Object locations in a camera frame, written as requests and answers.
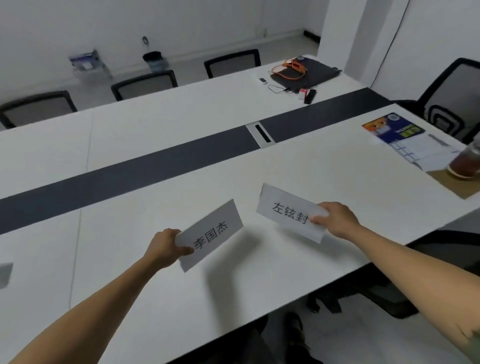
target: person's left hand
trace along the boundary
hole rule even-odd
[[[179,257],[192,254],[195,249],[175,245],[175,236],[179,233],[178,229],[165,229],[156,233],[144,257],[151,259],[157,269],[162,269],[175,263]]]

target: black laptop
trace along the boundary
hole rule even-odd
[[[278,82],[283,87],[288,88],[295,93],[298,93],[301,88],[312,88],[315,85],[337,77],[341,73],[337,68],[328,67],[327,65],[310,58],[297,57],[294,61],[297,61],[307,69],[302,78],[298,80],[289,80],[276,73],[270,75],[270,77],[275,82]],[[279,73],[291,78],[298,77],[301,74],[291,67],[287,67]]]

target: person's leg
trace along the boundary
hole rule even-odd
[[[289,312],[285,316],[285,334],[288,340],[285,356],[287,364],[323,364],[310,356],[310,348],[305,344],[303,324],[294,312]]]

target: dark gray table strip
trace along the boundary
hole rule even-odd
[[[365,88],[260,122],[278,143],[389,104]],[[0,234],[256,149],[257,142],[241,126],[9,196],[0,200]]]
[[[261,121],[276,143],[324,128],[384,106],[392,101],[362,88]]]
[[[241,126],[9,196],[0,200],[0,234],[256,149],[257,142]]]

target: person's left arm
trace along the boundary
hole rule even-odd
[[[10,364],[96,364],[143,287],[160,269],[194,252],[175,245],[180,230],[155,234],[145,255],[32,340]]]

